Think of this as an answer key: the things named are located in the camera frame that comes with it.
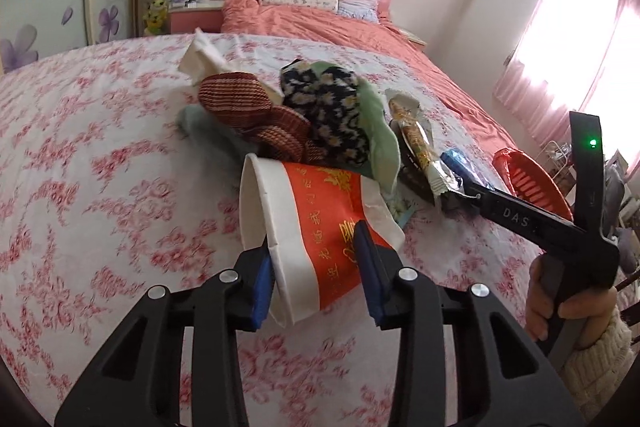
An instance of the finger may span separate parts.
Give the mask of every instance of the finger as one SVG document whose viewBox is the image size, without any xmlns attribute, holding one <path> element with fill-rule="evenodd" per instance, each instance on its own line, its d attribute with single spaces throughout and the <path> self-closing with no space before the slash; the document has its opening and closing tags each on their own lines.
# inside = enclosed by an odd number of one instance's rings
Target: finger
<svg viewBox="0 0 640 427">
<path fill-rule="evenodd" d="M 588 347 L 593 346 L 593 344 L 603 336 L 604 332 L 607 331 L 610 320 L 611 314 L 591 317 L 587 320 L 576 347 L 578 349 L 587 349 Z"/>
<path fill-rule="evenodd" d="M 531 331 L 531 330 L 529 329 L 529 327 L 527 327 L 526 325 L 524 326 L 524 332 L 525 332 L 525 333 L 527 333 L 527 335 L 529 335 L 529 338 L 530 338 L 532 341 L 534 341 L 534 342 L 537 342 L 537 341 L 538 341 L 538 337 L 536 336 L 536 334 L 535 334 L 533 331 Z"/>
<path fill-rule="evenodd" d="M 588 289 L 560 304 L 558 316 L 562 319 L 584 319 L 587 317 L 609 317 L 616 305 L 616 289 Z"/>
<path fill-rule="evenodd" d="M 531 336 L 533 340 L 546 341 L 548 325 L 544 317 L 538 315 L 532 309 L 527 308 L 525 311 L 525 321 L 525 329 L 529 332 L 529 336 Z"/>
<path fill-rule="evenodd" d="M 550 319 L 551 315 L 554 314 L 554 302 L 537 282 L 529 283 L 527 307 L 531 308 L 538 315 L 542 315 L 546 319 Z"/>
<path fill-rule="evenodd" d="M 542 262 L 540 261 L 540 256 L 537 256 L 531 266 L 529 266 L 529 277 L 532 281 L 539 281 L 542 277 Z"/>
</svg>

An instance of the white sleeve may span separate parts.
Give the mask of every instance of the white sleeve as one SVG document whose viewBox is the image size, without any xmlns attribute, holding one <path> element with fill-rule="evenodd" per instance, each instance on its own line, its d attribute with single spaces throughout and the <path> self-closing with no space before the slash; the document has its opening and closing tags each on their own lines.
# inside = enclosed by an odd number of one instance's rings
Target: white sleeve
<svg viewBox="0 0 640 427">
<path fill-rule="evenodd" d="M 588 349 L 574 351 L 565 363 L 560 377 L 587 422 L 600 412 L 625 378 L 634 361 L 630 346 L 631 331 L 616 308 L 603 336 Z"/>
</svg>

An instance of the window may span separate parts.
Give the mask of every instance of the window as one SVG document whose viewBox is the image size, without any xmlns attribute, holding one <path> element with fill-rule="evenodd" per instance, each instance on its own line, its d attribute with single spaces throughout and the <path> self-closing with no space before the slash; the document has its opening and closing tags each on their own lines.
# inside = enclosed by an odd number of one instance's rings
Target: window
<svg viewBox="0 0 640 427">
<path fill-rule="evenodd" d="M 494 94 L 541 146 L 568 136 L 570 110 L 599 115 L 606 155 L 633 172 L 639 50 L 640 0 L 540 0 Z"/>
</svg>

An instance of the screw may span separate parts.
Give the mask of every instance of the screw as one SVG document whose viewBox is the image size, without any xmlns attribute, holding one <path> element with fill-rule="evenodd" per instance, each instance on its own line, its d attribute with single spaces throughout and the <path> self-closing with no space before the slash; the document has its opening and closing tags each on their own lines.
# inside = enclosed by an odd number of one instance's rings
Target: screw
<svg viewBox="0 0 640 427">
<path fill-rule="evenodd" d="M 398 275 L 403 281 L 414 281 L 418 279 L 418 272 L 413 268 L 401 268 L 398 271 Z"/>
<path fill-rule="evenodd" d="M 238 275 L 238 272 L 236 270 L 224 270 L 220 274 L 220 280 L 226 283 L 236 282 L 239 277 L 240 276 Z"/>
<path fill-rule="evenodd" d="M 146 296 L 153 300 L 161 299 L 165 295 L 166 288 L 164 286 L 153 286 L 153 288 L 149 288 L 149 291 L 146 293 Z"/>
<path fill-rule="evenodd" d="M 473 293 L 473 295 L 475 295 L 476 297 L 486 297 L 491 292 L 489 291 L 489 288 L 487 288 L 484 284 L 476 283 L 471 286 L 471 293 Z"/>
</svg>

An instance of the plush toy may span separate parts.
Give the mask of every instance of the plush toy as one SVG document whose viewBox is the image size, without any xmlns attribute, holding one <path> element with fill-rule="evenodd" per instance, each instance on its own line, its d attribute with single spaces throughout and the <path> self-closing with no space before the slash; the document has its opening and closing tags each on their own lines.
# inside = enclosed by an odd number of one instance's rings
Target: plush toy
<svg viewBox="0 0 640 427">
<path fill-rule="evenodd" d="M 165 17 L 163 17 L 161 13 L 153 13 L 151 11 L 147 13 L 145 16 L 145 35 L 149 37 L 162 33 L 162 25 L 164 24 L 164 19 Z"/>
<path fill-rule="evenodd" d="M 152 14 L 160 14 L 163 17 L 163 20 L 166 19 L 169 13 L 166 0 L 153 0 L 149 6 L 149 11 Z"/>
</svg>

